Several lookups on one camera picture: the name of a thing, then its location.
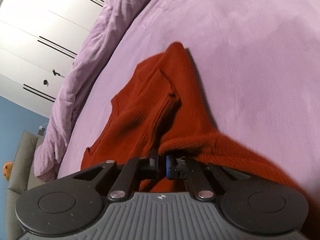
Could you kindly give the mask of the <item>dark red knit cardigan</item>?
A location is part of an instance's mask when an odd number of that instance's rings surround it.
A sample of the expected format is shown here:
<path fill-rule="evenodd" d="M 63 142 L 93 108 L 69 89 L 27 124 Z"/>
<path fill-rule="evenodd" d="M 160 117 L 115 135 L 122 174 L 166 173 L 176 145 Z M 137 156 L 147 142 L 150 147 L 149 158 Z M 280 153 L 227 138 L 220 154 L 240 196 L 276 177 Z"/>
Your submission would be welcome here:
<path fill-rule="evenodd" d="M 149 152 L 162 158 L 161 177 Z M 166 178 L 166 156 L 186 179 Z M 220 133 L 180 43 L 141 62 L 82 159 L 106 201 L 92 239 L 319 239 L 319 205 L 279 167 Z"/>

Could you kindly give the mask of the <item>grey upholstered headboard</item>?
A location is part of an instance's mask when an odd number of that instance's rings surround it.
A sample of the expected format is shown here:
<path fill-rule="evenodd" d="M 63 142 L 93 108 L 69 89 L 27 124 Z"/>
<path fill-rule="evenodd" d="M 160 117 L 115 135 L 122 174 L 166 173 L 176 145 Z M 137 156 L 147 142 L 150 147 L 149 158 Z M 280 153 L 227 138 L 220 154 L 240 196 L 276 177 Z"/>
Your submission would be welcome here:
<path fill-rule="evenodd" d="M 42 184 L 34 176 L 33 160 L 35 150 L 42 144 L 43 137 L 28 131 L 22 133 L 9 178 L 5 201 L 5 227 L 7 239 L 18 239 L 23 229 L 16 217 L 15 207 L 18 197 Z"/>

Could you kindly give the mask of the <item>orange pumpkin toy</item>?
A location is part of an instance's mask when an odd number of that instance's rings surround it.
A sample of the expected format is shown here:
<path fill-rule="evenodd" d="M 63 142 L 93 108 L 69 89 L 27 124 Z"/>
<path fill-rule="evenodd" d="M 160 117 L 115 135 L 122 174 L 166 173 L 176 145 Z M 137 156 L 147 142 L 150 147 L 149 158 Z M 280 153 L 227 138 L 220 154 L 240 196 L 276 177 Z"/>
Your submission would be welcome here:
<path fill-rule="evenodd" d="M 13 168 L 12 161 L 7 161 L 3 166 L 3 176 L 7 181 L 10 179 L 12 168 Z"/>

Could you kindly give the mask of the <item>lilac bed sheet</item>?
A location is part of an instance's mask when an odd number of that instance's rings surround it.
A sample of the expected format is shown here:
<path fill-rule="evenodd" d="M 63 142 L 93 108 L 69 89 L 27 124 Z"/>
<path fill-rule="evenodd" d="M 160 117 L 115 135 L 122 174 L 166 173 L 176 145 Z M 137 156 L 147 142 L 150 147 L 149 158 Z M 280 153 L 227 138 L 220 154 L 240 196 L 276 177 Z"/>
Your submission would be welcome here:
<path fill-rule="evenodd" d="M 123 36 L 77 119 L 58 172 L 80 170 L 137 64 L 188 49 L 219 131 L 319 196 L 319 0 L 151 0 Z"/>

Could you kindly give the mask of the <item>lilac rumpled duvet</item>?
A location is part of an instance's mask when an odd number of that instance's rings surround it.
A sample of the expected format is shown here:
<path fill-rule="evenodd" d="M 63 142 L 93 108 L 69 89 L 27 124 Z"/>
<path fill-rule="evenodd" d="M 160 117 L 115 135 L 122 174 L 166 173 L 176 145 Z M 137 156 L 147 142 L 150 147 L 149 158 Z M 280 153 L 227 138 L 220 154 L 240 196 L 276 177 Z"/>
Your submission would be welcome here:
<path fill-rule="evenodd" d="M 43 143 L 34 155 L 41 181 L 57 177 L 79 113 L 96 78 L 137 15 L 151 0 L 106 0 L 53 104 Z"/>

